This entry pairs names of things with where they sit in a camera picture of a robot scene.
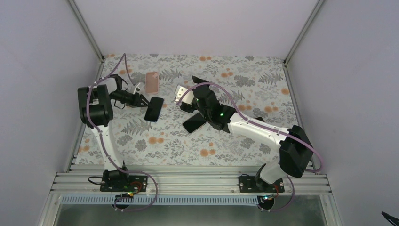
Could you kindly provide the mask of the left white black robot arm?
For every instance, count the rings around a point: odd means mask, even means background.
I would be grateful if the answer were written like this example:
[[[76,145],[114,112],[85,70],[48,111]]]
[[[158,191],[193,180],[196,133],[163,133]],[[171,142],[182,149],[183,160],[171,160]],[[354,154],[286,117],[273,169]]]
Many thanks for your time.
[[[122,89],[124,80],[112,74],[100,78],[90,87],[78,88],[78,104],[81,121],[93,132],[104,160],[105,178],[103,181],[111,182],[120,191],[130,187],[131,177],[122,160],[116,140],[112,134],[113,107],[112,100],[119,101],[125,106],[137,108],[148,107],[149,101],[144,95]]]

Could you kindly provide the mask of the pink phone case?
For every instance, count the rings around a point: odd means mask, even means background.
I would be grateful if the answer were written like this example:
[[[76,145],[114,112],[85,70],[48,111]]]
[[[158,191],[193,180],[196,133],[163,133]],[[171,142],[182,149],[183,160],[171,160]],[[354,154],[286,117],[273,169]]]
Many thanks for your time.
[[[159,73],[148,72],[145,77],[145,92],[147,94],[156,94],[159,91]]]

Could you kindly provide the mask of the blue phone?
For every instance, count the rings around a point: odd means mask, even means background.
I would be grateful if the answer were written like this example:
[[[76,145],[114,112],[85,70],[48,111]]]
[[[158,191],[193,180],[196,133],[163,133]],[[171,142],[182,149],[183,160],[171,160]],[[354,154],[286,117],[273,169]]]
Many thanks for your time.
[[[164,104],[164,99],[160,97],[152,97],[149,104],[147,111],[145,113],[144,119],[150,122],[157,122],[162,106]]]

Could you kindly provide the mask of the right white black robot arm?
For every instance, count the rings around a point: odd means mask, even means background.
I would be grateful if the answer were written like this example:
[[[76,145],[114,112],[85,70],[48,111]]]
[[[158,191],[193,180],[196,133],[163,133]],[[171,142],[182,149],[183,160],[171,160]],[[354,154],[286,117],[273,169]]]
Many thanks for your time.
[[[212,128],[246,136],[268,146],[278,154],[278,158],[263,164],[253,177],[256,188],[266,192],[285,176],[300,178],[307,169],[313,156],[311,143],[303,128],[294,125],[291,128],[267,124],[259,118],[244,115],[235,103],[231,106],[221,104],[214,91],[212,82],[193,77],[196,83],[187,89],[177,86],[175,102],[181,110],[196,114],[197,120],[191,117],[188,124],[194,129],[200,122],[208,123]]]

